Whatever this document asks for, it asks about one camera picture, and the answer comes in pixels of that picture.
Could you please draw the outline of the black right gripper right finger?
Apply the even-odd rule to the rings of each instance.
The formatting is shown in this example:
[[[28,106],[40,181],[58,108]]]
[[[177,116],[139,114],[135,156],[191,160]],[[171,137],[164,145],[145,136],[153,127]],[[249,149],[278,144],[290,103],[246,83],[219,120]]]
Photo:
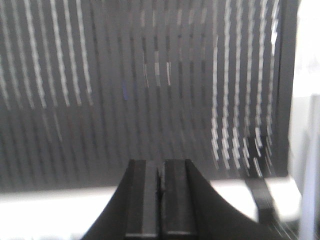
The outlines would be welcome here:
[[[296,240],[290,228],[271,219],[245,216],[228,203],[189,159],[164,161],[161,236],[164,240]]]

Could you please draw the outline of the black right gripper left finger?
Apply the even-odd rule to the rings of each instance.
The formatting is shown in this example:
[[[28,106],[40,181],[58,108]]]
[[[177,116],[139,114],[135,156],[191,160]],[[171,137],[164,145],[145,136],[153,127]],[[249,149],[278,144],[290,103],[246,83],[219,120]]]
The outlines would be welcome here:
[[[159,189],[155,164],[130,160],[116,191],[83,239],[160,239]]]

